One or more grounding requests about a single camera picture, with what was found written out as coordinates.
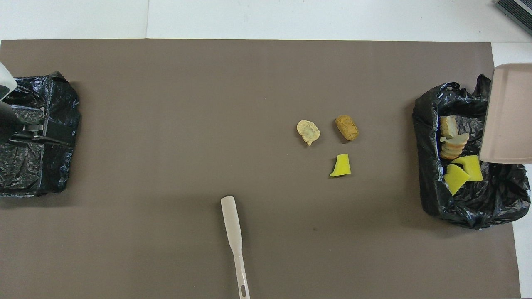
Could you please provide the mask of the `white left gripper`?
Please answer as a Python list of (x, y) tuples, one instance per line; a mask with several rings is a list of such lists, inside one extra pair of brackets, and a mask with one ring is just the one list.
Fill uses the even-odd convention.
[[(0, 63), (0, 100), (4, 100), (17, 88), (17, 82), (11, 72)], [(59, 144), (72, 146), (72, 128), (50, 120), (40, 120), (35, 124), (21, 122), (1, 122), (1, 144), (16, 146), (26, 144)]]

